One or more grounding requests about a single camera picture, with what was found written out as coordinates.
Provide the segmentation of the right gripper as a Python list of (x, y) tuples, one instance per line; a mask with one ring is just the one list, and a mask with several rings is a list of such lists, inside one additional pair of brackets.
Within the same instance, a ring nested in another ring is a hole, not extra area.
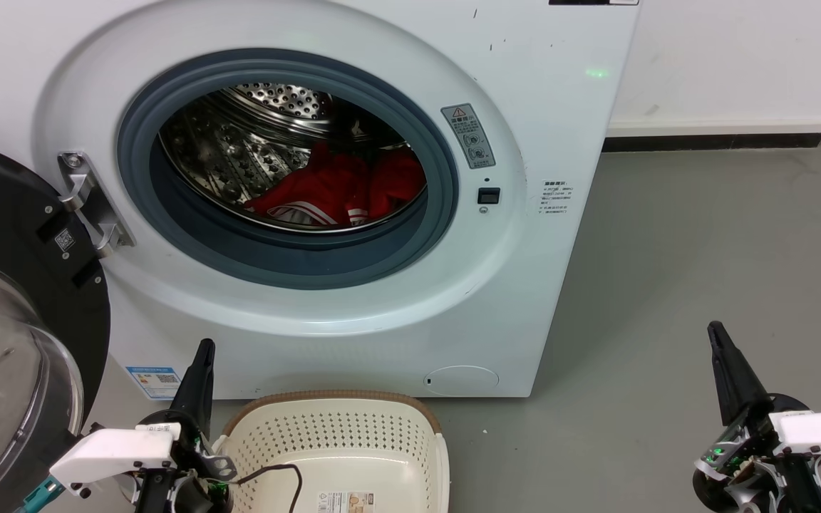
[(821, 447), (792, 445), (789, 426), (815, 411), (768, 394), (723, 323), (707, 334), (726, 429), (695, 462), (695, 496), (713, 513), (821, 513)]

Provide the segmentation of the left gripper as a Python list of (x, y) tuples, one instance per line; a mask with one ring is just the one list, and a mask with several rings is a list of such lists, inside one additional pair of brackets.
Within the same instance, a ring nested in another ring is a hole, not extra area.
[(214, 405), (216, 344), (204, 338), (185, 371), (169, 409), (148, 415), (135, 428), (170, 433), (167, 457), (133, 470), (135, 513), (231, 513), (229, 486), (237, 480), (230, 457), (209, 446)]

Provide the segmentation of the red garment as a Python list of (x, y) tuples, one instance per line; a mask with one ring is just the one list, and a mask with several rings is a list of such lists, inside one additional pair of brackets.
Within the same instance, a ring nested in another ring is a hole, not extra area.
[(244, 203), (274, 221), (309, 227), (355, 227), (407, 207), (427, 184), (408, 148), (379, 150), (371, 160), (316, 144), (307, 164)]

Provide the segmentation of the cream perforated laundry basket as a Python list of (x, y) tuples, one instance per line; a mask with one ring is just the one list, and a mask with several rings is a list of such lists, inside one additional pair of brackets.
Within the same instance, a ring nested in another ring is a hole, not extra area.
[(437, 417), (397, 393), (320, 390), (244, 406), (215, 451), (232, 459), (231, 513), (316, 513), (316, 494), (376, 494), (375, 513), (450, 513), (450, 460)]

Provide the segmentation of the printed paper product label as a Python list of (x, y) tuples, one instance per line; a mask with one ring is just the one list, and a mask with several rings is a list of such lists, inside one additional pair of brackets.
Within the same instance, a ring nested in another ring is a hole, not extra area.
[(375, 513), (377, 494), (334, 491), (316, 494), (316, 513)]

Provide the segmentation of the washing machine door hinge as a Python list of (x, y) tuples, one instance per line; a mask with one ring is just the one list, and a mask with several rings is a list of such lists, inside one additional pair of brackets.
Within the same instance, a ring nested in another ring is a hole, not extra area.
[(60, 152), (56, 162), (68, 191), (60, 196), (66, 211), (81, 219), (100, 259), (135, 246), (133, 234), (98, 178), (93, 162), (80, 150)]

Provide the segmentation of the stainless steel washing machine drum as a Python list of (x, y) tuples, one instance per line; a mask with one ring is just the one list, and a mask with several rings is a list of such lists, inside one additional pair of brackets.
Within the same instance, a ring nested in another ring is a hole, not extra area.
[(335, 234), (369, 229), (417, 207), (428, 186), (426, 178), (424, 190), (397, 213), (355, 227), (282, 223), (245, 209), (247, 200), (305, 166), (316, 144), (366, 160), (379, 150), (411, 149), (397, 130), (367, 108), (305, 85), (245, 83), (210, 92), (173, 113), (158, 136), (177, 175), (196, 194), (233, 217), (280, 231)]

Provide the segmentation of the black round washer door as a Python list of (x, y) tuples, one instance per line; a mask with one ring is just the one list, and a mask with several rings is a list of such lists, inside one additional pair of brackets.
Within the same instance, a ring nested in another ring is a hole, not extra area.
[[(77, 243), (60, 251), (53, 238), (68, 228)], [(0, 155), (0, 275), (25, 298), (77, 363), (84, 419), (95, 402), (110, 347), (110, 299), (100, 257), (81, 219), (58, 192), (18, 162)]]

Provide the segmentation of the blue energy label sticker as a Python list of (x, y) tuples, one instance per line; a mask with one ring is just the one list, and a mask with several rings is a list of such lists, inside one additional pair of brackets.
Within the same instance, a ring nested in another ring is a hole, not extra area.
[(151, 400), (172, 400), (182, 382), (170, 367), (127, 366), (125, 370)]

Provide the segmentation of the grey rubber door gasket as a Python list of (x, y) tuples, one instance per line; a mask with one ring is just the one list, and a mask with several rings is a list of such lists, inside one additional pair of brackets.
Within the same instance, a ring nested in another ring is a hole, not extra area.
[[(212, 204), (185, 184), (158, 130), (188, 103), (261, 78), (306, 83), (380, 117), (421, 156), (427, 191), (381, 227), (320, 234), (260, 225)], [(128, 105), (117, 159), (131, 201), (176, 249), (225, 275), (285, 289), (349, 288), (406, 269), (444, 237), (460, 192), (452, 146), (409, 97), (360, 68), (294, 50), (226, 50), (164, 71)]]

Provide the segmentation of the white front-load washing machine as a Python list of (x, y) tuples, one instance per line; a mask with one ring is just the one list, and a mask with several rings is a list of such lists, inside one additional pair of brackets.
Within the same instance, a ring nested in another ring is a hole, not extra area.
[[(531, 393), (584, 203), (628, 61), (636, 6), (547, 0), (0, 0), (0, 155), (68, 189), (58, 154), (89, 156), (135, 246), (100, 259), (108, 357), (182, 377), (216, 344), (215, 398), (309, 389), (417, 397), (450, 365)], [(128, 105), (198, 56), (269, 48), (371, 73), (438, 126), (458, 167), (457, 210), (421, 259), (349, 288), (236, 279), (176, 249), (118, 171)], [(470, 169), (440, 112), (470, 103), (496, 165)], [(574, 186), (566, 214), (537, 213), (544, 180)], [(496, 205), (478, 205), (499, 187)]]

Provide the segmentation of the small text sticker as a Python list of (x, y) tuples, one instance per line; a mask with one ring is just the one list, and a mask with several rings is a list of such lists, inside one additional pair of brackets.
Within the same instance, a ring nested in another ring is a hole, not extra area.
[(572, 204), (574, 186), (567, 180), (544, 180), (537, 198), (537, 213), (566, 214)]

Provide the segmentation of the round drain filter cover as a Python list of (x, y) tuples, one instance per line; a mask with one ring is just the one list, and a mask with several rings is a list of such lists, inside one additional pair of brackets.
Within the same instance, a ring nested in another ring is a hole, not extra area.
[(475, 365), (450, 365), (436, 369), (423, 379), (426, 393), (448, 398), (498, 397), (500, 378), (492, 370)]

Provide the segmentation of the grey warning label sticker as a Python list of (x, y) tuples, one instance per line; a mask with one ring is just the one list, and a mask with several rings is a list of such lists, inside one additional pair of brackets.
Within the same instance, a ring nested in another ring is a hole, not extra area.
[(491, 143), (472, 104), (447, 106), (440, 112), (456, 136), (470, 169), (496, 165)]

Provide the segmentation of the black wall baseboard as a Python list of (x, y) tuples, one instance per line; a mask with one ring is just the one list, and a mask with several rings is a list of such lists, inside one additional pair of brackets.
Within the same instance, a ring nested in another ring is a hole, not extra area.
[(810, 149), (821, 133), (757, 133), (615, 137), (604, 140), (603, 153), (680, 152), (681, 150)]

